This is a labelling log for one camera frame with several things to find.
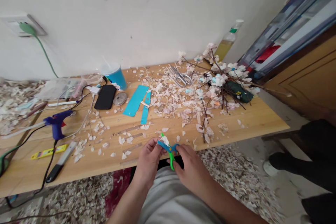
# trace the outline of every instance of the clear plastic container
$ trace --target clear plastic container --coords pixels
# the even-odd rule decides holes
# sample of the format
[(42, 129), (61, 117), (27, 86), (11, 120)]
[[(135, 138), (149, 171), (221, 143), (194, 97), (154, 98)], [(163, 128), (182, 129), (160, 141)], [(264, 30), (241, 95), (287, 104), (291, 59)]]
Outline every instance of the clear plastic container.
[(81, 94), (86, 81), (74, 78), (48, 80), (35, 97), (42, 100), (76, 98)]
[(86, 81), (88, 85), (99, 84), (103, 81), (103, 76), (100, 73), (91, 73), (81, 76), (83, 80)]
[(227, 55), (227, 53), (231, 49), (233, 43), (236, 41), (237, 39), (236, 34), (239, 28), (241, 27), (241, 25), (243, 24), (243, 22), (244, 20), (237, 19), (236, 23), (231, 27), (230, 31), (228, 31), (224, 35), (222, 41), (218, 45), (217, 50), (215, 52), (215, 55), (219, 56), (219, 61), (222, 61), (224, 59), (224, 57)]

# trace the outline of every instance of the wooden door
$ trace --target wooden door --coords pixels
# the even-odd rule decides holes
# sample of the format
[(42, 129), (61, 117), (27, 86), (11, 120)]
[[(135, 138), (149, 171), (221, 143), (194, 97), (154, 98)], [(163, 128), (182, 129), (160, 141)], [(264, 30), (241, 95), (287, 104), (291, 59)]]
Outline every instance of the wooden door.
[(315, 120), (325, 118), (336, 125), (336, 35), (283, 70), (265, 86), (291, 97), (278, 99)]

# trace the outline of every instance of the white shoe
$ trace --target white shoe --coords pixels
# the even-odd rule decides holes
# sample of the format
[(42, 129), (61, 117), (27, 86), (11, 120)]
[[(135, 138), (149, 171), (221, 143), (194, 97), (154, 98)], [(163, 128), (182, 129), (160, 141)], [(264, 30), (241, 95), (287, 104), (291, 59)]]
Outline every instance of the white shoe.
[(265, 161), (262, 164), (262, 168), (266, 172), (268, 176), (274, 177), (276, 174), (278, 174), (278, 169), (275, 169), (269, 161)]
[(301, 215), (301, 224), (312, 224), (308, 215)]

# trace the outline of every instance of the black phone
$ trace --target black phone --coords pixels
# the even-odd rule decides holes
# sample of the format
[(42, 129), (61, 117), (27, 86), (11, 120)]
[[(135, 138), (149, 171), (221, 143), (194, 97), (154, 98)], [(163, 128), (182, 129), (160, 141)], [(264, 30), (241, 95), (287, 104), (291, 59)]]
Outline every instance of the black phone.
[(117, 89), (113, 85), (102, 86), (96, 104), (94, 105), (95, 109), (111, 109), (116, 91)]

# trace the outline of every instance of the blue glue gun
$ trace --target blue glue gun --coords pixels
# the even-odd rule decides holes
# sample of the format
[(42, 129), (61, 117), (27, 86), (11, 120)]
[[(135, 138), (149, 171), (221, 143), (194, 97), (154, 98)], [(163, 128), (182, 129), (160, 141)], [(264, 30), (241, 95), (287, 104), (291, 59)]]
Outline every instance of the blue glue gun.
[(55, 141), (63, 139), (65, 135), (62, 134), (62, 127), (66, 125), (63, 120), (73, 113), (72, 110), (63, 111), (61, 113), (55, 114), (52, 117), (44, 118), (43, 121), (45, 125), (52, 126), (52, 137)]

